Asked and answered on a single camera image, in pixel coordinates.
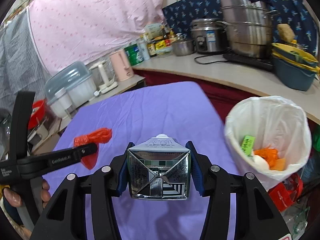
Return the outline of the person's left hand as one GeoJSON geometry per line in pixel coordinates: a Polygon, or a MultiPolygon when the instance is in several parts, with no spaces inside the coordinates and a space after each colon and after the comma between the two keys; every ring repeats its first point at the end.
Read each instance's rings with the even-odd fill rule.
{"type": "MultiPolygon", "coordinates": [[[[50,186],[46,180],[42,181],[42,190],[41,190],[41,199],[43,208],[46,207],[48,202],[51,199],[51,195],[49,193],[50,186]]],[[[3,189],[4,197],[9,202],[12,207],[20,207],[23,204],[22,198],[19,194],[12,191],[10,188],[5,187],[3,189]]]]}

